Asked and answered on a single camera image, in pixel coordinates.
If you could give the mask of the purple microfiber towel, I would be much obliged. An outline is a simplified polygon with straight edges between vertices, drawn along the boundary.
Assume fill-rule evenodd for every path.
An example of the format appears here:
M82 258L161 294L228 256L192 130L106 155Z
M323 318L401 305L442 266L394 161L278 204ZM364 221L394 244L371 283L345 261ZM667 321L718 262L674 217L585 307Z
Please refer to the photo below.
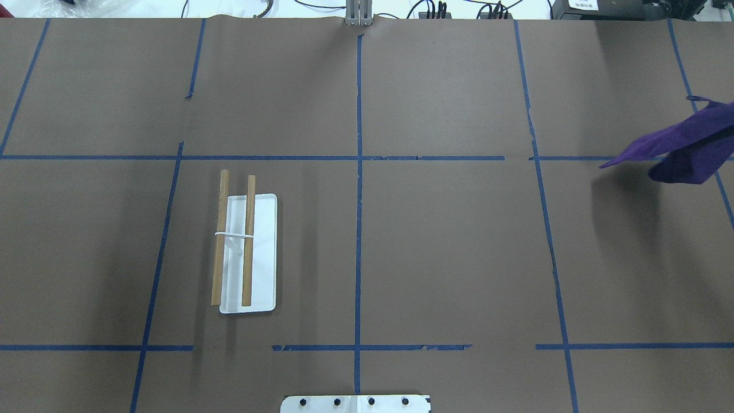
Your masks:
M705 183L732 156L733 103L700 96L687 99L705 102L706 106L686 120L633 141L601 168L664 156L650 168L651 180L667 184Z

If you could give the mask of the right wooden rack bar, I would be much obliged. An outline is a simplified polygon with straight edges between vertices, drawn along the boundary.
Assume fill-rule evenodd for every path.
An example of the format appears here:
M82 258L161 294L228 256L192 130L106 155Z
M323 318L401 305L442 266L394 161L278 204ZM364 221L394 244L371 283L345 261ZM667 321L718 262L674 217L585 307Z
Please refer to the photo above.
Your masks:
M247 176L247 194L245 201L245 227L244 227L244 259L242 270L242 293L241 305L252 305L252 273L253 273L253 237L255 231L255 195L256 176Z

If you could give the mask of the wooden rack bar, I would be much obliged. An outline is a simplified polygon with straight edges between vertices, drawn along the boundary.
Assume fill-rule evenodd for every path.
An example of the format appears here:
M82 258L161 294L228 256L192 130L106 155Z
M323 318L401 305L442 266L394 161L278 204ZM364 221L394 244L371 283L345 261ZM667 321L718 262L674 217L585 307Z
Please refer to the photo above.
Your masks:
M255 231L255 195L256 176L247 176L247 194L245 201L245 227L244 227L244 259L242 270L242 293L241 305L252 305L252 273L253 273L253 237Z
M227 223L227 205L230 193L230 172L229 170L220 171L220 184L218 185L218 203L217 203L217 227L215 230L215 252L213 257L213 275L212 275L212 292L210 293L210 304L218 306L222 301L222 279L224 266L224 247L225 240L222 233L226 229Z

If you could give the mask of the white towel rack base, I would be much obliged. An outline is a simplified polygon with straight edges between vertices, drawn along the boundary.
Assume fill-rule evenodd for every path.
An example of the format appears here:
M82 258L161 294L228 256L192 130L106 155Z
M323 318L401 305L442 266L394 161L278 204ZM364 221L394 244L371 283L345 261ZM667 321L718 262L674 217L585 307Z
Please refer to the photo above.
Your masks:
M270 312L277 306L278 199L274 194L255 196L252 259L252 294L249 306L242 304L247 197L230 196L223 236L221 314Z

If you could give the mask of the left wooden rack bar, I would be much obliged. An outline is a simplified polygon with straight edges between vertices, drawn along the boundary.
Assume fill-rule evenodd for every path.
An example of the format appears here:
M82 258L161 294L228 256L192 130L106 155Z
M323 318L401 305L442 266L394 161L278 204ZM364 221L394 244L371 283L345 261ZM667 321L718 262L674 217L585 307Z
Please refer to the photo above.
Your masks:
M217 227L215 230L215 252L213 257L213 275L212 275L212 292L210 293L210 304L218 306L222 301L222 279L224 266L224 247L225 240L222 233L226 229L227 223L227 205L230 193L230 172L229 170L220 171L220 184L218 185L218 203L217 203Z

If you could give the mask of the white mounting plate with bolts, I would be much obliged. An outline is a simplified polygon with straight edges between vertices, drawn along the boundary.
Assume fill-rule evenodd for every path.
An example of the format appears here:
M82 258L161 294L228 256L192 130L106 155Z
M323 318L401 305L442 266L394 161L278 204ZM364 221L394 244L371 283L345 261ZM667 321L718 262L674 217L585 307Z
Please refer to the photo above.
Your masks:
M431 412L428 395L298 395L284 398L280 412Z

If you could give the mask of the grey aluminium frame post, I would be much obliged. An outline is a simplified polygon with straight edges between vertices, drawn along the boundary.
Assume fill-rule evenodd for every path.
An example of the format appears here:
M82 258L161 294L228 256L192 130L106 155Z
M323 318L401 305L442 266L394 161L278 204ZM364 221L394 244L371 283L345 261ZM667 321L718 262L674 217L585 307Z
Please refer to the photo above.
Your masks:
M372 26L374 22L374 13L372 9L372 0L347 0L345 2L346 26Z

